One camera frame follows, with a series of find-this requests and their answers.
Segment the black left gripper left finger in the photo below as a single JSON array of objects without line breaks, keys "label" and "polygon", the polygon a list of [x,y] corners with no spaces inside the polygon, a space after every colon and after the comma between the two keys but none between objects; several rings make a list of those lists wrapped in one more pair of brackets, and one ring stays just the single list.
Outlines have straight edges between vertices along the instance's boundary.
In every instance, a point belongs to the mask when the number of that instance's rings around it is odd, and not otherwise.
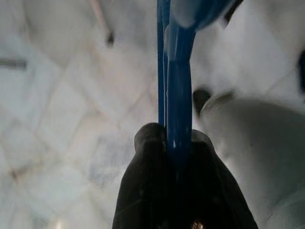
[{"label": "black left gripper left finger", "polygon": [[174,180],[164,127],[144,125],[134,137],[134,149],[121,180],[112,228],[169,229],[173,224]]}]

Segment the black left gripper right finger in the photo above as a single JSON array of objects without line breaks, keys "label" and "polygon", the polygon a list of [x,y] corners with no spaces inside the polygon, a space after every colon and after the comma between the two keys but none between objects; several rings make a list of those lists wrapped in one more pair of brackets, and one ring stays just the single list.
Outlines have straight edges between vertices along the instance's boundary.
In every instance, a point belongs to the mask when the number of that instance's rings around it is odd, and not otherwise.
[{"label": "black left gripper right finger", "polygon": [[210,138],[193,130],[191,149],[183,178],[184,228],[256,229],[238,183],[216,154]]}]

